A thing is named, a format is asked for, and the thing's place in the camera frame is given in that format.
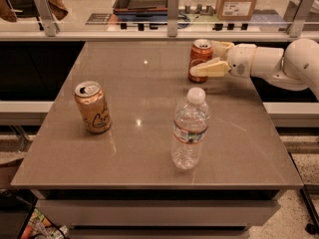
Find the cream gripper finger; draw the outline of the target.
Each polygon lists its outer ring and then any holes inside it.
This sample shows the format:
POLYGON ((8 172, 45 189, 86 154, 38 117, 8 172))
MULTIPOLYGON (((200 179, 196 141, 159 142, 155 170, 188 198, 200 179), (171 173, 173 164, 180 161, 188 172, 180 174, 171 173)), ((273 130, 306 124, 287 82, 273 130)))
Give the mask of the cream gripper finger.
POLYGON ((224 59, 226 57, 227 52, 234 46, 232 42, 220 42, 220 41, 212 41, 211 42, 213 49, 213 56, 224 59))
POLYGON ((229 64, 219 57, 190 68, 190 74, 194 77, 224 77, 229 71, 229 64))

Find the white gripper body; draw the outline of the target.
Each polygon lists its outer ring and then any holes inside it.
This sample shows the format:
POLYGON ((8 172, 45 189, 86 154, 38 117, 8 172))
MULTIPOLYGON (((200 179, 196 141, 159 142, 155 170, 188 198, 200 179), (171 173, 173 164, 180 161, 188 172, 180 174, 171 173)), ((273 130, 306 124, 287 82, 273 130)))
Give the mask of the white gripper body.
POLYGON ((229 73, 234 77, 249 78, 255 52, 254 44, 238 44, 230 48, 226 55, 229 73))

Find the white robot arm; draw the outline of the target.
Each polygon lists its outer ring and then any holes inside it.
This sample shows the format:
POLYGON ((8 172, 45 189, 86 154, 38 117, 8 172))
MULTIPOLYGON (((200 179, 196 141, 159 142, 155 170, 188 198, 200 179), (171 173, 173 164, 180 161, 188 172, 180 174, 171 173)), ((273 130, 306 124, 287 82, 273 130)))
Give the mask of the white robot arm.
POLYGON ((193 77, 255 77, 269 85, 289 91, 310 89, 319 99, 319 44, 298 39, 286 49, 255 44, 211 42, 217 55, 207 62, 190 67, 193 77))

